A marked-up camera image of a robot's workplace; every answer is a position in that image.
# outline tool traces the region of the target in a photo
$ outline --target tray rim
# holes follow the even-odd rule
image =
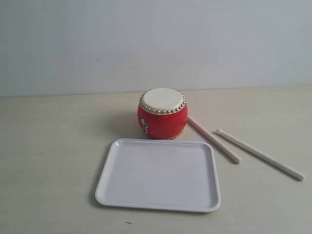
[[[159,205],[136,205],[136,204],[129,204],[129,205],[118,205],[118,204],[112,204],[112,203],[106,203],[101,201],[101,198],[98,196],[98,191],[99,187],[102,181],[102,177],[105,174],[105,169],[107,165],[109,164],[108,162],[111,160],[111,154],[112,154],[112,148],[115,147],[116,143],[119,143],[121,141],[127,141],[127,142],[140,142],[140,143],[165,143],[165,144],[201,144],[201,145],[206,145],[211,152],[211,158],[212,158],[212,163],[213,163],[213,171],[214,171],[214,183],[216,187],[216,198],[217,198],[217,203],[212,206],[212,207],[207,207],[207,208],[195,208],[195,209],[185,209],[183,207],[170,207],[170,206],[159,206]],[[216,171],[216,164],[215,164],[215,154],[212,146],[206,142],[203,141],[188,141],[188,140],[158,140],[158,139],[140,139],[140,138],[119,138],[115,140],[109,149],[107,158],[105,160],[104,167],[101,172],[101,176],[98,180],[97,183],[97,188],[95,191],[95,198],[97,202],[103,206],[109,206],[109,207],[120,207],[120,208],[133,208],[133,209],[150,209],[150,210],[168,210],[168,211],[184,211],[184,212],[197,212],[197,213],[209,213],[217,210],[220,205],[221,205],[221,194],[220,194],[220,187],[219,187],[219,182],[218,182],[218,176],[217,176],[217,171]]]

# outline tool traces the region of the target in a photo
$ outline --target table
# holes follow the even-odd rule
[[[221,139],[221,206],[210,214],[100,206],[110,144],[144,138],[141,93],[0,99],[0,229],[23,234],[307,234],[312,227],[312,86],[184,91],[189,114],[306,175],[302,182]],[[186,126],[178,140],[205,139]]]

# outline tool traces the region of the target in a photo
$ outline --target plastic tray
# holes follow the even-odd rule
[[[96,199],[106,206],[212,212],[220,206],[213,149],[204,142],[119,139]]]

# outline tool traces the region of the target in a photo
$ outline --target drum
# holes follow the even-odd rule
[[[143,133],[150,138],[176,138],[183,131],[188,118],[185,97],[170,88],[145,92],[139,101],[137,118]]]

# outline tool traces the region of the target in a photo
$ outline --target drumstick tip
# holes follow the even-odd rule
[[[221,129],[217,129],[216,133],[220,135],[221,133],[223,133],[223,131]]]

